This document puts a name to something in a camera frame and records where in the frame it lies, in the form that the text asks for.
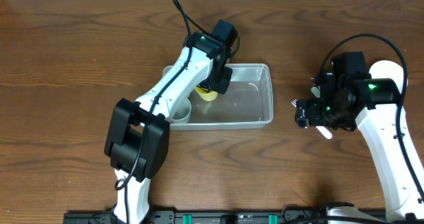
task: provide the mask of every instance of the green strip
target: green strip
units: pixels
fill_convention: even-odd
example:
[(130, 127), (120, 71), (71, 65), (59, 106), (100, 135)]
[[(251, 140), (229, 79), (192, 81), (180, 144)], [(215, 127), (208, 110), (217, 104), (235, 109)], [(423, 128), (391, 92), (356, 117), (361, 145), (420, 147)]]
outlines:
[(183, 215), (183, 224), (191, 224), (191, 215)]
[(269, 224), (278, 224), (278, 216), (277, 215), (270, 215)]

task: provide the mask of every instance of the white fork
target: white fork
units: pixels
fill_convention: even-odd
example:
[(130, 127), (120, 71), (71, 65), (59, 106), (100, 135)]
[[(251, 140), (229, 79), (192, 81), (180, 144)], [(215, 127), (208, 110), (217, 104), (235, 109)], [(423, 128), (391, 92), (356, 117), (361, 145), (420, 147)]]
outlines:
[[(291, 102), (291, 104), (292, 104), (294, 107), (296, 107), (296, 102), (297, 102), (297, 100), (296, 100), (296, 99), (294, 99), (294, 100)], [(318, 131), (319, 131), (319, 132), (321, 132), (321, 134), (323, 134), (323, 136), (324, 136), (325, 138), (327, 138), (327, 139), (331, 139), (331, 138), (333, 137), (333, 134), (331, 134), (331, 132), (330, 132), (327, 128), (325, 128), (325, 127), (321, 127), (321, 126), (318, 126), (318, 127), (317, 127), (317, 129), (318, 129)]]

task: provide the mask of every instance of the green indicator light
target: green indicator light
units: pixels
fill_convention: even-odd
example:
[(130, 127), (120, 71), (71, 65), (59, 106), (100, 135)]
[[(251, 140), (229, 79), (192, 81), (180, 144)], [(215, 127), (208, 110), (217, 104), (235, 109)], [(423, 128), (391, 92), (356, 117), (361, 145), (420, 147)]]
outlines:
[(368, 87), (372, 90), (372, 89), (376, 88), (377, 86), (374, 85), (374, 84), (368, 84)]

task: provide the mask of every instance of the wooden table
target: wooden table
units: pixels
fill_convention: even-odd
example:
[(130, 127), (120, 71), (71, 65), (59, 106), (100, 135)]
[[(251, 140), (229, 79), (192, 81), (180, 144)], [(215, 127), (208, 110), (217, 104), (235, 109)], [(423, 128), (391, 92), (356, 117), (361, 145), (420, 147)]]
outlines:
[[(342, 39), (372, 32), (392, 40), (409, 69), (405, 102), (424, 157), (424, 0), (180, 0), (207, 29), (234, 24), (234, 63), (265, 63), (274, 120), (263, 129), (173, 131), (150, 203), (181, 210), (282, 209), (349, 201), (384, 207), (359, 131), (293, 121), (293, 99), (311, 97), (311, 77)], [(61, 223), (69, 210), (116, 202), (103, 153), (114, 105), (150, 89), (181, 52), (186, 28), (171, 0), (0, 1), (0, 223)], [(382, 42), (353, 40), (369, 65), (399, 62)]]

